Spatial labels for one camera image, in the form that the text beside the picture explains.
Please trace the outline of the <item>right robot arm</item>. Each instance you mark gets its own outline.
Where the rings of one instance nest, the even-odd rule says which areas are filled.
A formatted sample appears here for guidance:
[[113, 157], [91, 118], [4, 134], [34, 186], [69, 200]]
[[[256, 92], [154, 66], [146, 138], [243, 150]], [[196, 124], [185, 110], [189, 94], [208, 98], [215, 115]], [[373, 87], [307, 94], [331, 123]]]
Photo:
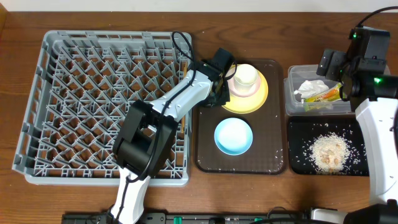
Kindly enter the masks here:
[[343, 84], [368, 160], [370, 205], [354, 212], [316, 208], [312, 223], [397, 223], [397, 77], [383, 55], [326, 49], [317, 75]]

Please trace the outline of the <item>cream plastic cup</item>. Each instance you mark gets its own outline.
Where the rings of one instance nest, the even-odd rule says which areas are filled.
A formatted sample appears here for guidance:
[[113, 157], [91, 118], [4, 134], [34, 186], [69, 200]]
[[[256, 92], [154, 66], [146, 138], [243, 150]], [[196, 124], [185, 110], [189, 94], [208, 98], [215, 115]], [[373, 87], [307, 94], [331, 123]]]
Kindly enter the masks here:
[[257, 77], [257, 70], [252, 65], [238, 65], [237, 71], [233, 77], [234, 87], [239, 91], [248, 91], [255, 84]]

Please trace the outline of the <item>white tissue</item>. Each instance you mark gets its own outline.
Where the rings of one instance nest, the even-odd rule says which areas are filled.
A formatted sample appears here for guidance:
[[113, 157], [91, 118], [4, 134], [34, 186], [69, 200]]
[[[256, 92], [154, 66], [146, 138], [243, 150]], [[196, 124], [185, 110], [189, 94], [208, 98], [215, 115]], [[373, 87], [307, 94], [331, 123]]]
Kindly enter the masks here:
[[294, 91], [294, 95], [300, 95], [301, 98], [306, 99], [317, 94], [327, 91], [329, 87], [325, 85], [322, 80], [305, 80], [298, 90]]

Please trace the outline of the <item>wooden chopstick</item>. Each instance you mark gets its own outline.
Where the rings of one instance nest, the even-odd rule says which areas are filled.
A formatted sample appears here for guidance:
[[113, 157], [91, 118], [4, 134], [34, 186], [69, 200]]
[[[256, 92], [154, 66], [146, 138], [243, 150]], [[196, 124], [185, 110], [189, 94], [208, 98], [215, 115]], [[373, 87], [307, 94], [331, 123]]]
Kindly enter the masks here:
[[[183, 69], [183, 77], [185, 78], [186, 75], [187, 75], [187, 63], [185, 64], [184, 69]], [[182, 124], [181, 133], [184, 134], [185, 133], [185, 116], [182, 117], [181, 124]]]

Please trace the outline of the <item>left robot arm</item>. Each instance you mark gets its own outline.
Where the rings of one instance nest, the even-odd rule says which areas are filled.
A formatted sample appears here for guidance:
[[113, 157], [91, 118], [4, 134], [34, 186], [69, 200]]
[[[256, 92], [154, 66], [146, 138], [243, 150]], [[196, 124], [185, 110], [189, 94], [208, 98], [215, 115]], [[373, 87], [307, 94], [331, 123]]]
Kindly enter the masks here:
[[228, 101], [227, 72], [235, 63], [233, 57], [194, 61], [186, 77], [159, 99], [137, 100], [129, 106], [113, 144], [120, 183], [108, 223], [140, 219], [149, 182], [164, 165], [179, 122], [197, 104], [218, 106]]

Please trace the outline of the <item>yellow pandan cake wrapper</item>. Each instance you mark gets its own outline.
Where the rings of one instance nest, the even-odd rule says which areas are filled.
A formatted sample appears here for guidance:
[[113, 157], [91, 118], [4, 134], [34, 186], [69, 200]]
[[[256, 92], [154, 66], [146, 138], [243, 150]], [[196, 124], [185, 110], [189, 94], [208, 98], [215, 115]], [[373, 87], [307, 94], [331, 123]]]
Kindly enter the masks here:
[[319, 102], [326, 102], [326, 101], [338, 101], [341, 100], [340, 96], [340, 88], [343, 85], [341, 83], [337, 83], [334, 87], [330, 88], [329, 90], [317, 94], [315, 96], [309, 97], [304, 99], [303, 101], [306, 103], [319, 103]]

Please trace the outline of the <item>pink plastic bowl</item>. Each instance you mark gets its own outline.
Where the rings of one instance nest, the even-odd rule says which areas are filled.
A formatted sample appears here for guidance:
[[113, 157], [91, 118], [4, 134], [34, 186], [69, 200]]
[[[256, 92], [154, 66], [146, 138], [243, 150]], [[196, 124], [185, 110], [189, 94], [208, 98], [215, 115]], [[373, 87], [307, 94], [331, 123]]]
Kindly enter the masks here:
[[235, 68], [231, 68], [226, 74], [228, 88], [234, 96], [246, 98], [254, 95], [261, 86], [261, 78], [256, 68], [249, 64], [238, 65], [236, 73]]

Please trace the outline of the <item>light blue rice bowl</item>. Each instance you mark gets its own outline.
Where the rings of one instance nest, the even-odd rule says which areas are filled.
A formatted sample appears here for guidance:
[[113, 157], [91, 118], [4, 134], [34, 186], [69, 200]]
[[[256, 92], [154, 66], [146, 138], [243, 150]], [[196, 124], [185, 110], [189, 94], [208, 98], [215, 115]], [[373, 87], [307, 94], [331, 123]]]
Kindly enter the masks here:
[[229, 156], [244, 154], [251, 147], [253, 139], [251, 127], [239, 118], [222, 120], [214, 131], [217, 148]]

